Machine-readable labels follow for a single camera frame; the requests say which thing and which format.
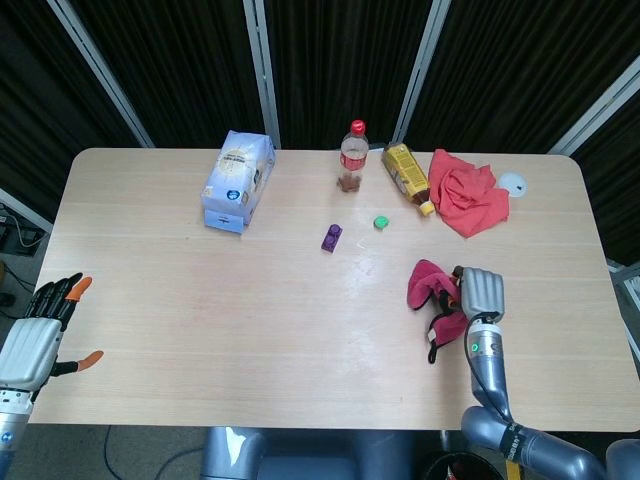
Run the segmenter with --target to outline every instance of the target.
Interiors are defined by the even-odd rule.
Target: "black curtain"
[[[430,3],[267,0],[283,148],[339,148],[356,118],[391,140]]]
[[[74,157],[138,146],[44,1],[0,3],[0,188],[55,218]]]
[[[242,0],[73,0],[157,147],[264,133]]]
[[[546,153],[640,54],[640,2],[454,0],[406,142]]]
[[[584,175],[607,257],[640,261],[640,93],[573,155]]]

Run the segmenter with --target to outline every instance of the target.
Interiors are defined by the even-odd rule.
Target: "pink towel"
[[[449,305],[460,302],[460,287],[440,267],[429,260],[420,260],[413,268],[407,289],[407,303],[411,308],[421,308],[435,294],[436,304],[442,313],[436,315],[427,329],[431,345],[429,363],[435,363],[438,348],[458,338],[467,326],[467,318]]]
[[[470,237],[509,217],[509,192],[494,188],[488,165],[476,168],[442,149],[429,167],[430,198],[447,225]]]

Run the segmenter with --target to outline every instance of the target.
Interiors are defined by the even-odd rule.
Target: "purple toy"
[[[341,233],[342,228],[340,228],[340,225],[336,225],[335,223],[331,225],[329,227],[329,230],[327,231],[327,235],[324,237],[322,246],[320,248],[326,250],[327,252],[333,253],[333,249],[336,248]]]

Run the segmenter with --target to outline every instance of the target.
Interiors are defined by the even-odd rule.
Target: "trash can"
[[[448,480],[449,469],[456,480],[504,480],[493,465],[469,452],[436,452],[425,465],[420,480]]]

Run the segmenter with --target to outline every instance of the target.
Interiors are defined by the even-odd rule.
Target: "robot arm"
[[[464,413],[462,433],[467,440],[499,451],[506,459],[548,479],[606,479],[604,467],[591,453],[513,421],[502,332],[497,325],[504,315],[502,277],[477,268],[464,268],[460,287],[462,309],[470,320],[465,332],[465,355],[472,373],[473,395],[482,404]]]
[[[84,370],[102,357],[97,351],[78,362],[56,362],[75,306],[91,284],[91,277],[81,277],[48,283],[34,294],[24,318],[0,324],[0,479],[7,475],[49,377]]]

